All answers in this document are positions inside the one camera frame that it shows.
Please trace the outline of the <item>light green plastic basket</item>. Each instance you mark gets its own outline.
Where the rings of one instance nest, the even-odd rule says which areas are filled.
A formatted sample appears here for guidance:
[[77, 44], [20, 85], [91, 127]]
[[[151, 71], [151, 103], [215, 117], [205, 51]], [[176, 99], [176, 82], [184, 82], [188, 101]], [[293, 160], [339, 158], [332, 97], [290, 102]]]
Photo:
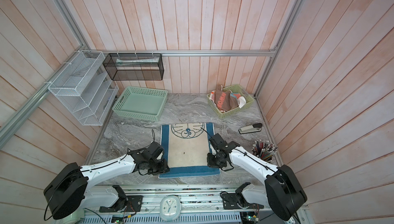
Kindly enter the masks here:
[[243, 108], [241, 108], [241, 109], [237, 107], [237, 108], [235, 108], [235, 109], [233, 109], [233, 110], [231, 110], [231, 111], [222, 112], [222, 111], [220, 111], [220, 110], [217, 108], [217, 106], [216, 106], [215, 103], [214, 103], [214, 93], [215, 93], [215, 91], [212, 91], [210, 94], [207, 95], [208, 104], [209, 104], [209, 106], [214, 110], [214, 112], [217, 114], [217, 116], [218, 116], [220, 119], [224, 119], [224, 118], [226, 118], [226, 117], [229, 117], [229, 116], [231, 116], [231, 115], [234, 115], [234, 114], [236, 114], [236, 113], [239, 113], [239, 112], [241, 112], [241, 111], [244, 111], [244, 110], [250, 108], [251, 105], [252, 105], [253, 102], [254, 102], [254, 98], [253, 98], [251, 95], [249, 95], [239, 84], [234, 84], [234, 85], [230, 85], [230, 86], [224, 87], [223, 90], [224, 90], [224, 91], [231, 90], [231, 91], [234, 92], [234, 93], [240, 93], [242, 96], [245, 97], [245, 99], [246, 99], [246, 105], [245, 105]]

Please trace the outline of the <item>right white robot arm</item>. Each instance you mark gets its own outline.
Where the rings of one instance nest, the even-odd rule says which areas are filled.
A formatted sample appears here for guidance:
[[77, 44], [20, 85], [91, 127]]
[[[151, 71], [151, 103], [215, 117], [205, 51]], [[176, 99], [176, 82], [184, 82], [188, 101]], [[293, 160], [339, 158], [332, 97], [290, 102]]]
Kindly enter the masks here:
[[207, 154], [207, 164], [224, 172], [241, 167], [264, 186], [245, 183], [238, 188], [242, 201], [270, 207], [284, 221], [290, 220], [307, 202], [307, 196], [293, 170], [287, 166], [267, 163], [247, 152], [238, 143], [227, 143], [220, 134], [209, 135], [213, 153]]

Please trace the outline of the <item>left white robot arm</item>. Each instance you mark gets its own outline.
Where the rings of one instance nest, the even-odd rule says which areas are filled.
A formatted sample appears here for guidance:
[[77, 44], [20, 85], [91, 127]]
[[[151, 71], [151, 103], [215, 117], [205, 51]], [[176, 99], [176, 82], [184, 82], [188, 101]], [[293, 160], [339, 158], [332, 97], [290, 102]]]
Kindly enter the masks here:
[[128, 150], [119, 158], [98, 164], [79, 166], [75, 162], [70, 163], [45, 188], [45, 210], [50, 211], [55, 220], [66, 218], [84, 208], [124, 211], [128, 208], [129, 200], [120, 186], [114, 185], [102, 190], [95, 186], [120, 175], [142, 171], [147, 175], [159, 175], [169, 170], [164, 149], [157, 142], [141, 149]]

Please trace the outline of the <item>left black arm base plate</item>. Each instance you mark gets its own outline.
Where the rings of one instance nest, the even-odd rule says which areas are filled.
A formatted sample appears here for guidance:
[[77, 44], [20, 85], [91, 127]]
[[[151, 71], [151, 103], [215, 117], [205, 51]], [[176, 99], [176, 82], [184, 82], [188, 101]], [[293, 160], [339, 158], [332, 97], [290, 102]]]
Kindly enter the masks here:
[[139, 212], [143, 202], [143, 195], [121, 196], [112, 206], [100, 207], [99, 212]]

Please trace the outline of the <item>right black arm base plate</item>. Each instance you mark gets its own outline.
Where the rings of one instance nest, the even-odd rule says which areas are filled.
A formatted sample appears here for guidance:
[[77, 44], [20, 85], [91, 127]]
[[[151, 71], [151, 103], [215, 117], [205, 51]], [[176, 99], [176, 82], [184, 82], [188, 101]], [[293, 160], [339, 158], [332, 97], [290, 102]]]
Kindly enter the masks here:
[[223, 208], [225, 210], [264, 208], [264, 206], [260, 204], [248, 203], [241, 193], [221, 192], [220, 197], [223, 201]]

